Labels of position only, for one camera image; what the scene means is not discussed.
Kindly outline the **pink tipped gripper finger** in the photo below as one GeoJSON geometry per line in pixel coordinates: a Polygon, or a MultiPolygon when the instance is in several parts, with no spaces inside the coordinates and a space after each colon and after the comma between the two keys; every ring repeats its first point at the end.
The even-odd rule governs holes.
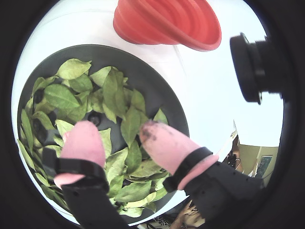
{"type": "Polygon", "coordinates": [[[42,164],[62,190],[75,219],[84,229],[129,228],[107,196],[105,152],[97,127],[89,121],[78,122],[64,139],[60,157],[46,148],[42,164]]]}
{"type": "Polygon", "coordinates": [[[230,136],[234,128],[226,125],[219,130],[212,124],[189,123],[190,135],[179,132],[171,126],[157,121],[147,121],[140,128],[140,141],[153,161],[173,174],[181,162],[194,150],[200,147],[210,149],[213,155],[199,161],[178,186],[172,199],[152,215],[157,217],[176,207],[186,199],[183,191],[186,184],[204,172],[212,163],[222,162],[232,148],[230,136]]]}

